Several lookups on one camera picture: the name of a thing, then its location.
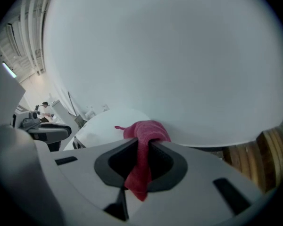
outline man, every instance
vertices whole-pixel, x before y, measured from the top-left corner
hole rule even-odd
[[[43,109],[42,109],[42,112],[41,112],[41,121],[42,122],[50,122],[52,121],[52,110],[48,104],[48,102],[43,102],[42,105],[43,106]]]

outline pink towel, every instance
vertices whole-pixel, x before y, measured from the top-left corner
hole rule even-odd
[[[141,201],[147,197],[147,185],[151,181],[151,171],[148,164],[148,143],[150,140],[171,141],[163,127],[157,121],[138,121],[132,126],[123,128],[115,126],[116,129],[124,130],[124,139],[138,138],[137,161],[125,181],[125,187],[130,189]]]

